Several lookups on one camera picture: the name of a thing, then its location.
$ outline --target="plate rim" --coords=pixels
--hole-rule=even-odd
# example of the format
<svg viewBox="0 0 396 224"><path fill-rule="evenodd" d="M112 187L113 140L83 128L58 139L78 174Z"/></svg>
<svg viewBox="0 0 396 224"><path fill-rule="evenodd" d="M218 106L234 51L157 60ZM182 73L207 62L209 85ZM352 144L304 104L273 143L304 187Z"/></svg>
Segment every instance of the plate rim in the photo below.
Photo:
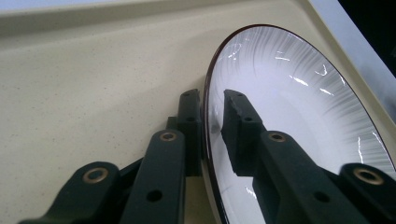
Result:
<svg viewBox="0 0 396 224"><path fill-rule="evenodd" d="M219 184L216 178L216 171L215 171L215 167L214 167L214 162L213 162L213 156L212 156L212 150L211 150L211 142L210 142L210 132L209 132L209 121L208 121L208 108L209 108L209 89L210 89L210 84L211 84L211 80L212 80L212 75L213 75L213 71L215 68L215 65L217 63L217 60L220 56L220 54L222 53L222 51L224 50L224 48L226 47L226 45L230 42L231 39L233 39L236 35L239 35L240 33L251 29L251 28L256 28L256 27L269 27L269 28L275 28L275 29L280 29L283 31L286 31L290 34L293 34L295 36L297 36L298 38L301 38L306 44L308 44L310 47L312 47L313 49L315 49L318 53L320 53L320 55L326 59L327 62L329 62L332 67L337 71L337 73L344 79L344 81L346 82L346 84L349 86L349 88L352 90L353 94L356 96L356 98L358 99L358 101L360 102L362 108L364 109L364 111L367 114L367 117L370 119L370 121L372 122L373 126L375 127L376 132L379 135L379 138L381 140L381 143L384 145L385 147L385 151L389 157L390 163L393 166L393 169L396 172L396 167L395 167L395 163L392 160L392 157L389 154L389 150L388 147L386 146L386 143L383 141L383 138L381 136L381 133L378 131L378 129L375 126L375 123L373 121L373 119L371 118L370 114L368 113L367 109L365 108L364 104L361 102L361 99L359 98L359 96L356 94L356 92L350 87L350 85L348 84L347 80L344 78L344 76L338 71L338 69L332 64L332 62L320 51L318 50L315 46L313 46L309 41L307 41L306 39L304 39L303 37L295 34L294 32L273 25L273 24L266 24L266 23L256 23L256 24L251 24L248 26L244 26L242 28L239 28L238 30L232 32L230 35L228 35L219 45L219 47L216 49L215 54L212 57L212 60L210 61L209 67L207 69L206 72L206 77L205 77L205 85L204 85L204 95L203 95L203 152L204 152L204 160L205 160L205 164L207 166L207 175L208 175L208 179L205 178L205 182L208 181L209 183L207 184L207 186L210 187L210 190L212 191L212 195L214 197L214 204L216 205L216 210L218 211L218 215L220 218L221 223L230 223L230 220L227 217L227 212L225 210L224 207L224 203L222 201L221 198L221 193L219 192Z"/></svg>

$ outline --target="speckled surface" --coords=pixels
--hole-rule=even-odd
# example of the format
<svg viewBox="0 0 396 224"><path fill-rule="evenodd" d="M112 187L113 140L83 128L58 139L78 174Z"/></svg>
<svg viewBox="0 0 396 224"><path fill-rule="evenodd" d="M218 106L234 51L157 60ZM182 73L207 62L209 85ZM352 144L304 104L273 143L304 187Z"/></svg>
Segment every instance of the speckled surface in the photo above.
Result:
<svg viewBox="0 0 396 224"><path fill-rule="evenodd" d="M178 96L202 90L221 41L254 23L301 35L358 95L369 92L304 1L172 1L1 15L0 223L43 215L87 163L123 168L140 159L151 135L176 114ZM378 105L370 94L362 102ZM379 125L388 121L381 108L369 113ZM389 142L394 126L378 129ZM202 178L188 180L187 192L186 223L214 222Z"/></svg>

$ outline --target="white plate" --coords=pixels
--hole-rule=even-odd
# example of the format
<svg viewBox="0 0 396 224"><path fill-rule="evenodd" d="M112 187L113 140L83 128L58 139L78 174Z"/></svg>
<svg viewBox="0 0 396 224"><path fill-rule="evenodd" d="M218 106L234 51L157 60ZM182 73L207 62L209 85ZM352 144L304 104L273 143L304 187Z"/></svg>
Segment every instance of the white plate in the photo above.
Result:
<svg viewBox="0 0 396 224"><path fill-rule="evenodd" d="M360 100L317 49L279 27L245 27L221 44L205 85L207 158L223 221L264 222L252 178L233 173L220 134L226 89L244 93L267 130L290 134L319 166L338 174L362 162L396 177Z"/></svg>

